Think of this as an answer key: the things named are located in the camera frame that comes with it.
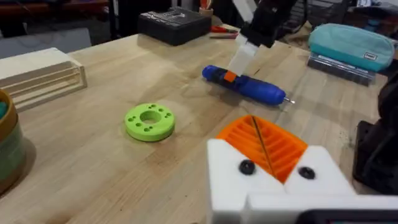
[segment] black bolt head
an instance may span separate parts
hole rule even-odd
[[[239,170],[244,175],[252,175],[256,170],[256,165],[250,159],[245,159],[239,165]]]
[[[315,179],[315,171],[309,167],[300,167],[298,168],[298,173],[308,179],[308,180],[313,180]]]

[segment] orange 3d printed part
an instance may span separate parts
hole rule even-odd
[[[293,134],[251,115],[232,122],[216,138],[230,143],[282,183],[307,148]]]

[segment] green 3d printed ring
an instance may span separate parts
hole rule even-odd
[[[174,130],[175,119],[165,106],[144,103],[127,112],[124,117],[127,133],[141,141],[160,141]]]

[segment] metal rod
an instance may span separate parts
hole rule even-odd
[[[289,98],[287,98],[287,97],[285,97],[284,100],[289,101],[289,102],[291,102],[291,103],[293,103],[293,104],[296,103],[295,101],[293,101],[293,100],[291,100],[291,99],[289,99]]]

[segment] screwdriver handle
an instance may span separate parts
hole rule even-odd
[[[250,97],[261,103],[279,105],[285,100],[285,91],[271,83],[250,78],[246,75],[236,77],[232,82],[230,82],[224,79],[226,73],[226,69],[219,68],[214,65],[208,65],[203,69],[202,75],[208,81],[218,83],[230,90],[236,91],[243,96]]]

